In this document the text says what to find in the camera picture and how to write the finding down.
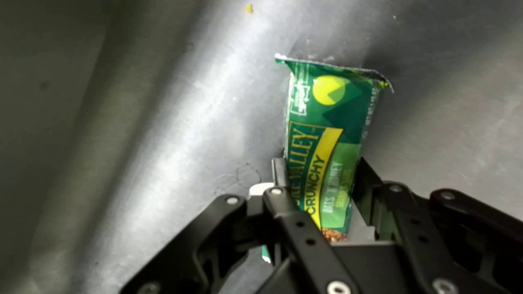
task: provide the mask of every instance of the gray metal surface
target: gray metal surface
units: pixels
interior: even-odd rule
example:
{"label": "gray metal surface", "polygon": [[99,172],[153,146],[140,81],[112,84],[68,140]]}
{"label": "gray metal surface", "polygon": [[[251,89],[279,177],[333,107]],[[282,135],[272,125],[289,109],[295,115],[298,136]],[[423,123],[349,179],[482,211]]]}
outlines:
{"label": "gray metal surface", "polygon": [[375,171],[523,220],[521,2],[251,4],[122,2],[89,82],[107,4],[1,4],[0,293],[115,293],[210,198],[267,182],[274,53],[380,71]]}

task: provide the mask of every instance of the green package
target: green package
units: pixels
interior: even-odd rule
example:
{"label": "green package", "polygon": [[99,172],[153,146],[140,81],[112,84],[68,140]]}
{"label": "green package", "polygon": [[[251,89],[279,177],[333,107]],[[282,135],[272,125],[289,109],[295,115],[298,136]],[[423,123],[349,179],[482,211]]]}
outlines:
{"label": "green package", "polygon": [[290,71],[284,149],[289,193],[326,241],[341,241],[361,143],[377,95],[388,82],[374,71],[282,56],[276,63]]}

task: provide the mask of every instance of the screw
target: screw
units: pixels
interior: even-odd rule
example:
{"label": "screw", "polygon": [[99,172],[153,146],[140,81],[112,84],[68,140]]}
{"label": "screw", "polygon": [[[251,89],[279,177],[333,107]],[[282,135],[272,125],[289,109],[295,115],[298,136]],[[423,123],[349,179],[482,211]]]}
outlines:
{"label": "screw", "polygon": [[228,207],[233,207],[233,205],[236,205],[236,203],[240,203],[238,198],[227,198],[227,205],[228,205]]}
{"label": "screw", "polygon": [[272,195],[280,195],[282,192],[279,189],[271,190]]}
{"label": "screw", "polygon": [[393,193],[401,193],[403,192],[403,189],[400,185],[390,185],[388,190],[393,192]]}
{"label": "screw", "polygon": [[326,294],[349,294],[349,288],[341,282],[331,282],[326,287]]}
{"label": "screw", "polygon": [[436,294],[457,294],[457,288],[449,280],[437,278],[431,283],[431,288],[436,291]]}
{"label": "screw", "polygon": [[455,197],[450,192],[442,192],[441,198],[446,202],[452,202]]}
{"label": "screw", "polygon": [[160,294],[161,287],[158,283],[145,283],[137,294]]}

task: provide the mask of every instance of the yellow circle logo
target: yellow circle logo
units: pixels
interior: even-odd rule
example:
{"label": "yellow circle logo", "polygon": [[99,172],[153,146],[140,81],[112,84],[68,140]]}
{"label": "yellow circle logo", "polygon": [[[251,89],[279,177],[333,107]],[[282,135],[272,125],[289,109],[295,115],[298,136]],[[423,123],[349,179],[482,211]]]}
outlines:
{"label": "yellow circle logo", "polygon": [[346,79],[321,76],[313,79],[312,97],[316,104],[331,107],[343,100]]}

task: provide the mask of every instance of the yellow stripe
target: yellow stripe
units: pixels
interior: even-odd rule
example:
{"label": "yellow stripe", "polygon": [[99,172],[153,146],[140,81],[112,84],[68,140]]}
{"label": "yellow stripe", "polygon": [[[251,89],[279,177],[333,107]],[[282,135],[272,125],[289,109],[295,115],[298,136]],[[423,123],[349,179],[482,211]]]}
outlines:
{"label": "yellow stripe", "polygon": [[334,130],[334,128],[326,128],[313,151],[313,156],[310,159],[310,164],[308,164],[308,174],[307,174],[307,180],[308,180],[308,176],[316,169],[313,167],[313,161],[315,159],[321,159],[323,161],[323,166],[321,169],[318,171],[318,182],[316,185],[313,187],[312,192],[305,192],[307,193],[313,193],[313,202],[312,205],[303,202],[303,211],[313,211],[310,215],[310,218],[313,220],[313,223],[320,228],[320,193],[321,193],[321,185],[323,185],[323,177],[325,177],[325,171],[326,171],[326,166],[328,166],[328,161],[330,161],[330,156],[341,136],[343,130]]}

